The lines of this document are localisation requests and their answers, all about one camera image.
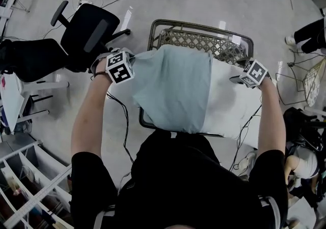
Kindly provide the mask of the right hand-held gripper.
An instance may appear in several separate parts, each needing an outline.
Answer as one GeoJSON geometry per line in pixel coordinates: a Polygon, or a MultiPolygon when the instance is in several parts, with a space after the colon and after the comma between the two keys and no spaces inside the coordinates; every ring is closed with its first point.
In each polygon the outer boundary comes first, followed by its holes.
{"type": "Polygon", "coordinates": [[[234,84],[256,88],[262,84],[265,78],[271,79],[267,68],[256,59],[245,59],[240,64],[244,66],[243,72],[240,75],[229,78],[234,84]]]}

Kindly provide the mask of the black office chair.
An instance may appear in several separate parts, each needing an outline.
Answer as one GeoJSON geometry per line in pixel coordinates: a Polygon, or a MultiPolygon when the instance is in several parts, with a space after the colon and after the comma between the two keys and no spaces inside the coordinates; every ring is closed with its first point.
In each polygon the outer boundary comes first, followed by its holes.
{"type": "Polygon", "coordinates": [[[283,114],[286,127],[286,141],[301,143],[318,152],[326,145],[326,122],[316,115],[308,116],[301,109],[291,107],[283,114]]]}
{"type": "Polygon", "coordinates": [[[60,45],[68,55],[66,68],[72,72],[89,70],[100,54],[108,52],[107,43],[131,33],[130,29],[115,33],[119,18],[92,4],[82,4],[68,21],[63,15],[67,5],[68,1],[60,4],[50,24],[54,27],[60,22],[66,28],[60,45]]]}
{"type": "Polygon", "coordinates": [[[14,73],[26,83],[37,81],[68,64],[68,56],[53,39],[0,43],[0,74],[14,73]]]}

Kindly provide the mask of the white desk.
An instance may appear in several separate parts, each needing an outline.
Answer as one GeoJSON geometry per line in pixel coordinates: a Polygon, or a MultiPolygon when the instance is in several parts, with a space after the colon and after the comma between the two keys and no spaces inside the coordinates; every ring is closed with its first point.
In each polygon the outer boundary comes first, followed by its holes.
{"type": "Polygon", "coordinates": [[[23,116],[25,106],[33,92],[66,87],[69,87],[68,81],[47,82],[44,80],[38,80],[31,83],[25,83],[14,73],[1,75],[0,97],[10,131],[13,132],[18,123],[33,120],[49,114],[48,110],[43,110],[23,116]]]}

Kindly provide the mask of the person's left forearm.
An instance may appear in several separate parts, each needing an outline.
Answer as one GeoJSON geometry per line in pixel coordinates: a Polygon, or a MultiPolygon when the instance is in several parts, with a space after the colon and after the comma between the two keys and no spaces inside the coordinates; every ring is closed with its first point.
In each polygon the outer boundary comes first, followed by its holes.
{"type": "Polygon", "coordinates": [[[103,111],[106,93],[112,84],[107,75],[97,75],[90,83],[78,111],[71,134],[71,154],[90,152],[101,156],[103,111]]]}

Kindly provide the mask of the white shelf unit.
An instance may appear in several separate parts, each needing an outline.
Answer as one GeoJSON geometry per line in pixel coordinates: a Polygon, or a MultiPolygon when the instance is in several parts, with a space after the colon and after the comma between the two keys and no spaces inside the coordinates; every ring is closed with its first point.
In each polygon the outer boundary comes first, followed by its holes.
{"type": "Polygon", "coordinates": [[[0,227],[74,229],[70,175],[39,143],[0,158],[0,227]]]}

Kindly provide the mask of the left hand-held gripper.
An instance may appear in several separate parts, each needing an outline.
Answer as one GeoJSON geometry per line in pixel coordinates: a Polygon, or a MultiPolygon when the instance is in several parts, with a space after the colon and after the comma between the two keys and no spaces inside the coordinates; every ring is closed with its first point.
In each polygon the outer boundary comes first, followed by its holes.
{"type": "Polygon", "coordinates": [[[95,76],[97,65],[104,60],[106,62],[104,73],[110,77],[114,84],[122,84],[134,78],[132,59],[134,59],[134,55],[127,48],[114,48],[107,53],[100,54],[93,62],[90,70],[95,76]]]}

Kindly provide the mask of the person's right forearm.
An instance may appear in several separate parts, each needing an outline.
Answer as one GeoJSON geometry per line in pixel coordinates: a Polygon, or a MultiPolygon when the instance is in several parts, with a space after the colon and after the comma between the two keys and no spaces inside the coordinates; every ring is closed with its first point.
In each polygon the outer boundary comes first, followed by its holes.
{"type": "Polygon", "coordinates": [[[258,135],[258,155],[270,150],[285,152],[286,128],[277,88],[271,79],[264,78],[260,84],[260,90],[262,108],[258,135]]]}

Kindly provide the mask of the person's black shirt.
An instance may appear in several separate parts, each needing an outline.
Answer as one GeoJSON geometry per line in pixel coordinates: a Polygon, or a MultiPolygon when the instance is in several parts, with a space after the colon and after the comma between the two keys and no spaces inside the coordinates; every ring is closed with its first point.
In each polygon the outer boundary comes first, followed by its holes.
{"type": "Polygon", "coordinates": [[[288,213],[285,156],[261,154],[248,181],[222,167],[208,140],[195,134],[154,131],[141,145],[131,178],[117,190],[102,159],[76,153],[72,163],[71,216],[75,229],[276,229],[288,213]]]}

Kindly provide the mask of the white pillow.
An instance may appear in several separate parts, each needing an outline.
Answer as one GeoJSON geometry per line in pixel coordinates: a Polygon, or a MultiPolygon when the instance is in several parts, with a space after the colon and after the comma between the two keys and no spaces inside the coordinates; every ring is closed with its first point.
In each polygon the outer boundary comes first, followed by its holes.
{"type": "Polygon", "coordinates": [[[244,144],[258,145],[261,91],[234,84],[230,78],[242,68],[213,60],[206,116],[201,132],[237,139],[244,144]]]}

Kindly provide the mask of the light blue pillowcase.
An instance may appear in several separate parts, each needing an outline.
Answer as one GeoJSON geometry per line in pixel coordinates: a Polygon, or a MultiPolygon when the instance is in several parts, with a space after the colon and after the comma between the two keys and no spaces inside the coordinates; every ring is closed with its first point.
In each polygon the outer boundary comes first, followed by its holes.
{"type": "Polygon", "coordinates": [[[157,128],[201,131],[206,115],[213,56],[196,49],[163,45],[137,54],[132,97],[157,128]]]}

